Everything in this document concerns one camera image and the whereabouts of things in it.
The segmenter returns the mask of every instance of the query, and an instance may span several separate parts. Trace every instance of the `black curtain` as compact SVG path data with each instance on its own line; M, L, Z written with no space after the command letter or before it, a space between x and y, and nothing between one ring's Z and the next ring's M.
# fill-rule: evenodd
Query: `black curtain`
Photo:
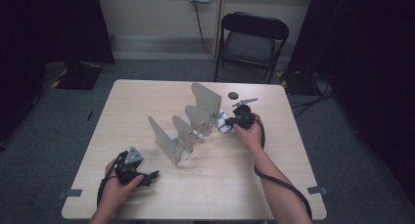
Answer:
M333 77L360 137L415 203L415 0L311 0L289 72Z
M113 64L99 0L0 0L0 140L40 91L44 66Z

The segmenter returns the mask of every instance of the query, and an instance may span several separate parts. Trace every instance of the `metal stand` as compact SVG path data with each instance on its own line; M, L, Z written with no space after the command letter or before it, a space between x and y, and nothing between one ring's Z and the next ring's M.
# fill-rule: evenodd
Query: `metal stand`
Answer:
M199 83L192 84L192 92L196 98L196 106L186 106L184 118L173 116L176 131L172 131L171 135L168 135L151 116L148 117L156 134L157 145L176 166L193 154L198 139L201 139L202 143L208 138L219 118L222 101L220 95Z

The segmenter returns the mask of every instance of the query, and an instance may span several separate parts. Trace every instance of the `gray tape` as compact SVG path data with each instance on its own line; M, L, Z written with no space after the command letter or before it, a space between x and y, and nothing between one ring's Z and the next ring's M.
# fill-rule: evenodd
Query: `gray tape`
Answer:
M326 188L324 187L320 188L318 186L307 188L307 190L310 195L317 194L317 193L320 193L321 195L326 195L328 193Z
M65 199L66 197L80 197L81 194L81 189L70 189L66 192L59 192L56 196L56 199Z

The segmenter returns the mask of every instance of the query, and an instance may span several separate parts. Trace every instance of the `wooden tabletop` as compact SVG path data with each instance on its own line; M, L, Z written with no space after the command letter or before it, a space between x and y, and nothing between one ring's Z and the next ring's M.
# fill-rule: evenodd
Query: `wooden tabletop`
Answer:
M138 171L160 171L150 187L139 187L115 218L159 220L266 220L273 219L254 163L238 135L217 129L194 154L179 166L156 144L151 116L164 130L174 130L171 118L184 116L187 105L196 105L193 82L118 80L110 93L72 189L80 197L68 197L62 214L67 219L88 219L96 210L97 192L106 165L134 146L145 159ZM200 82L222 96L221 107L234 116L232 105L249 103L265 127L265 150L275 164L308 199L313 219L326 217L299 130L284 89L279 85ZM239 94L230 100L229 92Z

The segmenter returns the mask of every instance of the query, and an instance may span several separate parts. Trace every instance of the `finger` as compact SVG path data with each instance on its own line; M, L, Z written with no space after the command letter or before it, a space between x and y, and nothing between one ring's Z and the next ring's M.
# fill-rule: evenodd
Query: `finger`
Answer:
M244 129L241 128L241 126L239 126L237 123L233 124L234 129L236 130L237 133L241 133Z
M140 184L141 181L143 181L143 178L143 175L136 176L133 180L131 180L131 182L124 186L123 190L129 194L138 186L138 184Z

